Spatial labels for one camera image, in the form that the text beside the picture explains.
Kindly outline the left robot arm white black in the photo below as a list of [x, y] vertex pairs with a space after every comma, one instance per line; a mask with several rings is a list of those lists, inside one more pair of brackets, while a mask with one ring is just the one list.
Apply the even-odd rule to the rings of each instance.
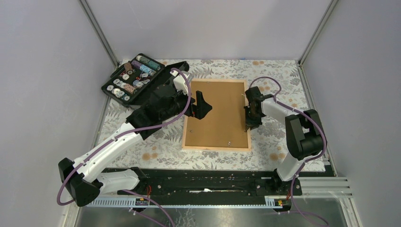
[[147, 182], [139, 173], [128, 170], [104, 173], [103, 170], [130, 146], [143, 142], [150, 135], [174, 122], [182, 115], [203, 119], [211, 110], [200, 91], [196, 97], [173, 85], [161, 85], [149, 99], [132, 112], [126, 121], [105, 141], [75, 160], [64, 158], [58, 163], [62, 188], [67, 189], [79, 207], [90, 204], [100, 194], [131, 190], [142, 194]]

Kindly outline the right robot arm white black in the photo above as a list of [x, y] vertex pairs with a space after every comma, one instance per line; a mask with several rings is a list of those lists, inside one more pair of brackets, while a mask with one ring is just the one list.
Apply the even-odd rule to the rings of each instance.
[[280, 102], [273, 95], [263, 95], [258, 87], [246, 90], [245, 97], [248, 100], [248, 105], [244, 107], [247, 130], [258, 128], [266, 116], [285, 126], [289, 154], [274, 170], [271, 182], [273, 192], [283, 195], [290, 189], [289, 181], [299, 174], [301, 166], [327, 148], [320, 117], [314, 109], [300, 111]]

